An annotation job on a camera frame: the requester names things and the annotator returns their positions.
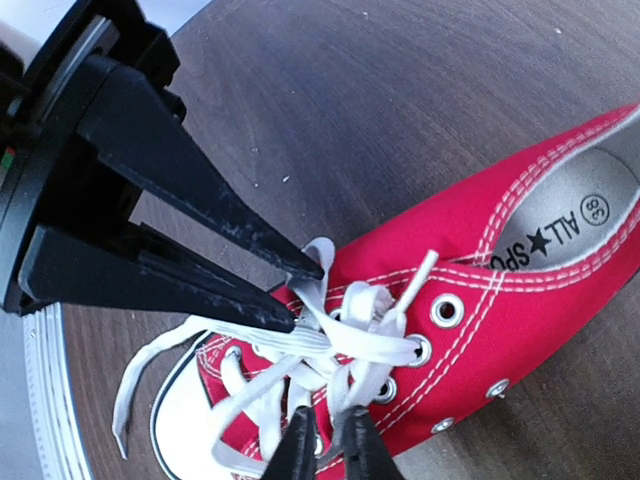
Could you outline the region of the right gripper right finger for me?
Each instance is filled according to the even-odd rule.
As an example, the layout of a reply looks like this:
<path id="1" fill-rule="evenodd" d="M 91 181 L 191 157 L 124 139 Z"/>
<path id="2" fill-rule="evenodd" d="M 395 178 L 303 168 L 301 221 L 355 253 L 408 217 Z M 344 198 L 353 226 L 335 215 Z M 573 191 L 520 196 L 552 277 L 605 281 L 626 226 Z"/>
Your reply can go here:
<path id="1" fill-rule="evenodd" d="M 403 480 L 364 406 L 346 414 L 341 441 L 348 480 Z"/>

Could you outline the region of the red canvas sneaker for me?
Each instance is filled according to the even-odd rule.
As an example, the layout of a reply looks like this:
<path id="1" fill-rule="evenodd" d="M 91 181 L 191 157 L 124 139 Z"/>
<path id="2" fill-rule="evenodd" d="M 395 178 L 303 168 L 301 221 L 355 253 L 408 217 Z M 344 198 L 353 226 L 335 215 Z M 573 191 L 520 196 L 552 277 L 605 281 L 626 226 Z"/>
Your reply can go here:
<path id="1" fill-rule="evenodd" d="M 116 394 L 126 445 L 145 367 L 190 349 L 152 408 L 172 479 L 257 479 L 295 410 L 316 417 L 316 477 L 342 479 L 340 430 L 365 407 L 391 455 L 468 417 L 546 361 L 639 269 L 639 107 L 527 148 L 337 248 L 274 296 L 288 334 L 189 316 L 143 346 Z"/>

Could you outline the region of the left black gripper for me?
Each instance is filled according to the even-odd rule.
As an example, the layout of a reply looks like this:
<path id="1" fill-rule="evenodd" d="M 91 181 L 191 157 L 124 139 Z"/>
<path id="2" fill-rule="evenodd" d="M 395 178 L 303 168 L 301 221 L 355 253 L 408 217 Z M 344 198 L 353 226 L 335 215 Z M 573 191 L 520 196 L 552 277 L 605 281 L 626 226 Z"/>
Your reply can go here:
<path id="1" fill-rule="evenodd" d="M 1 307 L 28 315 L 18 271 L 37 225 L 116 233 L 143 192 L 272 266 L 322 267 L 254 212 L 182 127 L 179 60 L 135 1 L 77 1 L 30 64 L 1 51 Z"/>

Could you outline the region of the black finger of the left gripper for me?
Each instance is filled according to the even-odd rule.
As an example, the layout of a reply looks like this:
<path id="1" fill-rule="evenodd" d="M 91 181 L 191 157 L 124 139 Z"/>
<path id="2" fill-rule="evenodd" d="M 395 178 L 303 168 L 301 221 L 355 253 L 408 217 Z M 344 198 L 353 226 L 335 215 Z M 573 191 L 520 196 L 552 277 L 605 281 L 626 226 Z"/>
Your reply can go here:
<path id="1" fill-rule="evenodd" d="M 39 224 L 18 271 L 35 300 L 175 312 L 289 333 L 294 315 L 255 285 L 146 226 Z"/>

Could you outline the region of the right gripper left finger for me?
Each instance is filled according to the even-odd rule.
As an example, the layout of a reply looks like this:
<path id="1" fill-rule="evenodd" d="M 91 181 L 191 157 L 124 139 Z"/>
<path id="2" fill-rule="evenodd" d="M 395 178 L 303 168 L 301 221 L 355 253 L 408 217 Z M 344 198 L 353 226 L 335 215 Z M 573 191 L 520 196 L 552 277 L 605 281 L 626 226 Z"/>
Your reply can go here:
<path id="1" fill-rule="evenodd" d="M 260 479 L 313 480 L 317 467 L 316 434 L 314 410 L 298 407 Z"/>

